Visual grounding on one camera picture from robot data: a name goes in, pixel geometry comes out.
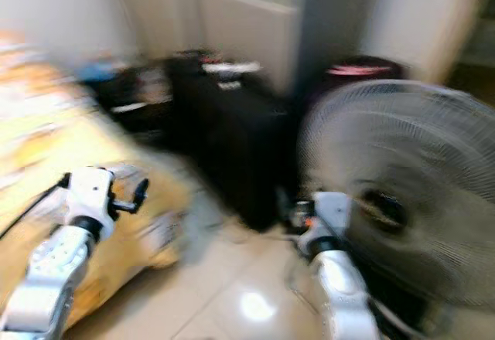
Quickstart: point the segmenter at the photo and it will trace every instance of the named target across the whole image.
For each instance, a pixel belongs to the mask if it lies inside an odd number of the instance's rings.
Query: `black cable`
[[[31,204],[28,206],[27,209],[25,209],[22,214],[20,214],[19,216],[17,216],[3,231],[2,233],[0,233],[0,240],[2,240],[7,234],[9,234],[9,232],[12,230],[12,228],[14,228],[17,224],[19,224],[22,219],[28,215],[32,209],[34,209],[35,207],[37,207],[39,205],[40,202],[42,202],[46,197],[48,197],[49,195],[51,195],[53,193],[53,191],[55,191],[55,189],[59,188],[59,187],[64,187],[66,188],[69,184],[69,176],[70,174],[65,174],[65,176],[58,181],[58,183],[56,183],[55,185],[52,185],[51,187],[49,187],[47,190],[43,191],[43,193],[41,193],[38,198]]]

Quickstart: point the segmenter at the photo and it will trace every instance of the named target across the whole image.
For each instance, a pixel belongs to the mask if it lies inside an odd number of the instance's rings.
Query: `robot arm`
[[[32,252],[26,276],[2,315],[0,340],[61,338],[73,294],[97,243],[111,236],[119,210],[136,213],[145,200],[148,179],[138,186],[132,203],[115,200],[113,181],[104,168],[70,174],[64,226]]]
[[[314,195],[319,218],[298,241],[311,257],[313,294],[321,317],[322,335],[332,340],[381,340],[369,295],[359,270],[336,244],[347,227],[349,199],[339,192]]]

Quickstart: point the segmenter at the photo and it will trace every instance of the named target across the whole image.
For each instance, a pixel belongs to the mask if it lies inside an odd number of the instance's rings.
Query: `wire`
[[[52,185],[51,187],[49,187],[47,190],[45,190],[43,193],[41,193],[38,198],[31,204],[27,207],[27,209],[25,209],[22,214],[20,214],[19,216],[17,216],[13,221],[11,221],[11,223],[2,231],[2,233],[0,233],[0,240],[2,240],[5,236],[7,236],[7,234],[9,234],[9,232],[17,225],[19,224],[22,219],[24,219],[26,217],[26,215],[28,215],[35,207],[37,207],[39,205],[40,202],[42,202],[46,197],[48,197],[50,194],[53,193],[53,191],[55,191],[55,189],[57,189],[58,187],[64,185],[65,183],[67,182],[67,179],[66,177],[64,177],[62,180],[60,180],[58,183],[56,183],[55,185]]]
[[[401,330],[404,334],[408,336],[412,336],[414,338],[418,339],[423,339],[426,338],[424,334],[419,332],[418,330],[412,328],[411,326],[407,325],[405,322],[403,322],[393,311],[391,311],[389,308],[387,308],[385,305],[383,305],[381,302],[378,300],[371,298],[373,300],[373,303],[375,305],[375,308],[384,316],[384,318],[389,321],[394,327],[398,328]]]
[[[313,314],[317,315],[319,313],[318,308],[309,300],[303,291],[298,289],[298,285],[295,282],[295,272],[298,269],[298,264],[301,264],[301,261],[297,256],[292,257],[285,265],[286,272],[283,274],[285,288],[291,291],[303,304],[306,304],[309,309],[313,312]]]

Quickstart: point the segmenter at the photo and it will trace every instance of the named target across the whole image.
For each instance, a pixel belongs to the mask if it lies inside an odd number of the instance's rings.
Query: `fan grille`
[[[423,83],[357,83],[313,110],[300,158],[308,192],[355,200],[347,242],[371,263],[425,297],[495,309],[495,111]],[[380,228],[390,215],[370,192],[403,208],[403,228]]]

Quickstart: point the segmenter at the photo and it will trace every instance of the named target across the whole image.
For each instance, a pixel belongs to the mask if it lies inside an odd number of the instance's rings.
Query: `floor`
[[[187,166],[176,158],[167,161],[195,194],[182,260],[138,275],[66,338],[319,338],[317,317],[306,301],[307,266],[282,231],[275,227],[261,235],[244,228]]]

